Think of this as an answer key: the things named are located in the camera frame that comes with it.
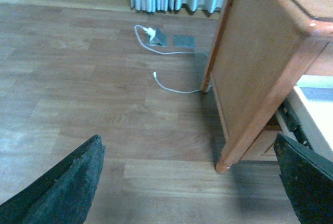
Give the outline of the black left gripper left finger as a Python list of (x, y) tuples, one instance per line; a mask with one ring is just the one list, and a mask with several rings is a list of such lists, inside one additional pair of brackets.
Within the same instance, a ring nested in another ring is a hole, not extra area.
[(92, 136), (1, 204), (1, 223), (84, 223), (103, 169), (105, 146)]

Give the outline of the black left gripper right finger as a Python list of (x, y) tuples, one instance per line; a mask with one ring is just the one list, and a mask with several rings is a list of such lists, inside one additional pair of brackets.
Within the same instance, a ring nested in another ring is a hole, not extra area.
[(274, 151), (280, 178), (301, 223), (332, 223), (332, 162), (279, 133)]

